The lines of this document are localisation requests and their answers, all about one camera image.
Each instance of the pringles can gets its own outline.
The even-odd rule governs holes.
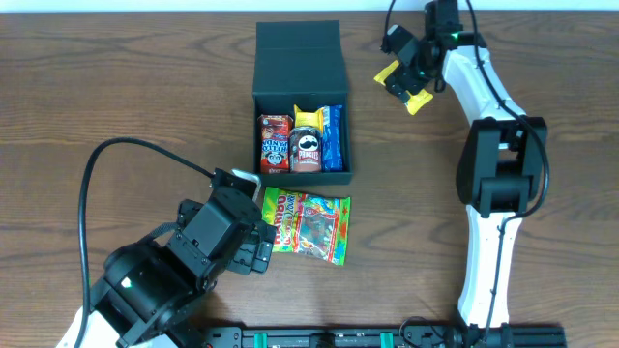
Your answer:
[[[320,172],[320,130],[297,127],[290,133],[290,171],[292,173]]]

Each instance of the black box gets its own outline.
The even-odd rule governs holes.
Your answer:
[[[260,174],[260,115],[290,115],[293,105],[313,112],[342,105],[339,129],[342,172]],[[352,179],[348,132],[348,82],[339,45],[339,21],[256,24],[253,75],[253,171],[265,186],[347,185]]]

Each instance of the red snack can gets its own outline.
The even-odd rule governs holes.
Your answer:
[[[262,132],[260,172],[264,174],[287,173],[288,134],[292,118],[288,115],[262,115],[258,118]]]
[[[293,173],[319,172],[320,130],[297,127],[290,133],[290,169]]]

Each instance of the green led light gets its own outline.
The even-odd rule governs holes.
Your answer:
[[[257,333],[253,336],[253,346],[255,348],[267,348],[267,334]]]
[[[123,279],[123,281],[121,281],[121,282],[120,282],[120,284],[121,284],[121,285],[122,285],[125,289],[129,289],[129,288],[131,288],[131,287],[132,287],[132,281],[131,281],[129,278],[127,278],[127,277],[125,277],[125,278]]]
[[[380,348],[394,348],[394,334],[393,333],[381,333],[380,334]]]

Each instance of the open box lid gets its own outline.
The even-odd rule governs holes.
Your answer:
[[[348,93],[339,21],[257,23],[253,93]]]

